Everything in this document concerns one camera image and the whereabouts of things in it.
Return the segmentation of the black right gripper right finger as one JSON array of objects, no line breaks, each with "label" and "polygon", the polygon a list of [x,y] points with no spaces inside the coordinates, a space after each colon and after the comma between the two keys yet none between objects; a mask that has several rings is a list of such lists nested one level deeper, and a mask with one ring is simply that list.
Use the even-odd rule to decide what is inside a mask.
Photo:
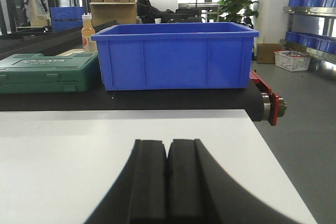
[{"label": "black right gripper right finger", "polygon": [[167,169],[169,223],[296,223],[235,181],[199,139],[174,139]]}]

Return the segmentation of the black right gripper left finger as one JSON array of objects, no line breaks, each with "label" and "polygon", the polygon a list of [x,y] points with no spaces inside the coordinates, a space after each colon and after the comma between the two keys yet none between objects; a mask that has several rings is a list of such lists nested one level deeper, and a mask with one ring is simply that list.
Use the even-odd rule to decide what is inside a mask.
[{"label": "black right gripper left finger", "polygon": [[135,140],[124,168],[86,223],[164,223],[165,162],[162,141]]}]

